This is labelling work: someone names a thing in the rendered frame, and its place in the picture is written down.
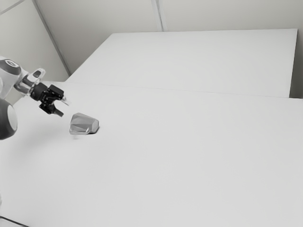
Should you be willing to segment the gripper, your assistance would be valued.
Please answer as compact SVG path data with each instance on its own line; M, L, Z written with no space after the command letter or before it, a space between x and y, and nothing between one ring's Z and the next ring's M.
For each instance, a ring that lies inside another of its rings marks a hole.
M47 114L55 114L59 117L63 117L64 113L56 108L54 101L59 100L67 106L71 104L64 91L53 84L48 87L43 83L38 83L33 87L30 97L35 101L41 102L39 108L44 112Z

